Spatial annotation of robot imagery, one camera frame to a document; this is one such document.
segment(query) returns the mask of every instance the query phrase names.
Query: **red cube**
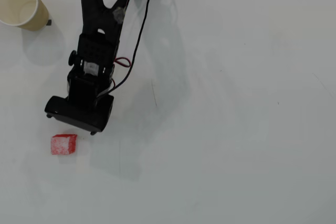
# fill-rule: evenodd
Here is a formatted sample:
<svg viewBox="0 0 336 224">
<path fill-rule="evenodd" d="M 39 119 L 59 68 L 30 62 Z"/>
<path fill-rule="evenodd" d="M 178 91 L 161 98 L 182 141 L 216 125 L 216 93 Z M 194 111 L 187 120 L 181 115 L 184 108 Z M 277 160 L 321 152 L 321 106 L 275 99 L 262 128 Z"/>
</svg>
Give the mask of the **red cube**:
<svg viewBox="0 0 336 224">
<path fill-rule="evenodd" d="M 69 155 L 76 150 L 77 135 L 56 135 L 51 138 L 51 154 Z"/>
</svg>

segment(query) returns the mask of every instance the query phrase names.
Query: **wire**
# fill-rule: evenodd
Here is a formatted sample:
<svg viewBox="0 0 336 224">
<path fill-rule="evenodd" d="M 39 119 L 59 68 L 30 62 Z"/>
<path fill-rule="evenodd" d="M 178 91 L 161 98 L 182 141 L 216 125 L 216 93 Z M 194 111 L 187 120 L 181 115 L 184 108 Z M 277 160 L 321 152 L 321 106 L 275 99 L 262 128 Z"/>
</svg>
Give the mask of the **wire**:
<svg viewBox="0 0 336 224">
<path fill-rule="evenodd" d="M 120 60 L 126 60 L 128 62 L 128 65 L 120 62 Z M 128 58 L 125 58 L 125 57 L 120 57 L 120 58 L 115 59 L 114 63 L 117 63 L 117 64 L 121 65 L 124 68 L 130 68 L 131 65 L 132 65 L 131 61 Z"/>
<path fill-rule="evenodd" d="M 107 95 L 110 94 L 112 91 L 116 90 L 118 87 L 120 87 L 121 85 L 123 85 L 123 84 L 127 81 L 128 77 L 130 76 L 130 74 L 131 74 L 131 72 L 132 72 L 132 69 L 133 69 L 133 66 L 134 66 L 135 57 L 136 57 L 136 55 L 137 55 L 136 52 L 138 51 L 138 47 L 139 47 L 139 44 L 140 44 L 142 31 L 143 31 L 143 28 L 144 28 L 145 23 L 146 23 L 147 14 L 148 14 L 148 7 L 149 7 L 149 2 L 150 2 L 150 0 L 147 0 L 145 17 L 144 17 L 143 22 L 142 22 L 141 30 L 140 30 L 139 37 L 138 37 L 137 46 L 135 47 L 135 50 L 134 50 L 133 59 L 132 59 L 132 63 L 131 63 L 131 66 L 130 66 L 130 70 L 128 71 L 126 77 L 122 80 L 122 82 L 120 82 L 118 85 L 114 86 L 114 87 L 113 87 L 110 91 L 108 91 L 107 93 L 104 93 L 104 94 L 99 95 L 99 96 L 96 98 L 96 101 L 97 101 L 97 102 L 98 102 L 98 100 L 100 100 L 101 98 L 107 96 Z"/>
</svg>

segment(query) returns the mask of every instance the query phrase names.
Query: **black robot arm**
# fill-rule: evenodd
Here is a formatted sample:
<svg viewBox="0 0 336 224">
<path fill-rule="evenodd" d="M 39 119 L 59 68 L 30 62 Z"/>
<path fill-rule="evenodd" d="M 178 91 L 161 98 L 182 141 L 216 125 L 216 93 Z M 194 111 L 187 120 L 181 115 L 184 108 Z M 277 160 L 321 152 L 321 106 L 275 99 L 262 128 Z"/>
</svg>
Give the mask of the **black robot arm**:
<svg viewBox="0 0 336 224">
<path fill-rule="evenodd" d="M 103 0 L 81 2 L 83 30 L 78 49 L 69 58 L 68 97 L 52 97 L 45 112 L 94 135 L 105 129 L 111 114 L 114 97 L 107 91 L 129 0 L 117 0 L 112 8 Z"/>
</svg>

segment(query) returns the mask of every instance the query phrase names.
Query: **white surface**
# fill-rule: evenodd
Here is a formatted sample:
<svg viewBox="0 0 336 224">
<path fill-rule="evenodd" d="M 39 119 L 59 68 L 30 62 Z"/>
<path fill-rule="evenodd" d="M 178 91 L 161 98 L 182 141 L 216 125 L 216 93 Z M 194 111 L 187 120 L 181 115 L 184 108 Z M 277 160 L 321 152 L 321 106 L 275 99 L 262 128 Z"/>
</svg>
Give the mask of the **white surface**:
<svg viewBox="0 0 336 224">
<path fill-rule="evenodd" d="M 51 27 L 0 28 L 2 223 L 336 223 L 335 0 L 152 0 L 95 137 L 44 114 L 82 18 L 80 0 L 42 1 Z M 60 133 L 75 155 L 50 155 Z"/>
</svg>

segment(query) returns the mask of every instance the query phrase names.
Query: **paper cup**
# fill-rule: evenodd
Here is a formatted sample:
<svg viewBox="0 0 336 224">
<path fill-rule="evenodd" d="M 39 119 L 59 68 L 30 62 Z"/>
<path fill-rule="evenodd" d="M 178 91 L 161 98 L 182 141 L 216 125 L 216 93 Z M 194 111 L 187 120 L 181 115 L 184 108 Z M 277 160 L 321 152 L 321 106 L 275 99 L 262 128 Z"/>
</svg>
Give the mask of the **paper cup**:
<svg viewBox="0 0 336 224">
<path fill-rule="evenodd" d="M 0 22 L 30 31 L 46 26 L 49 12 L 41 0 L 0 0 Z"/>
</svg>

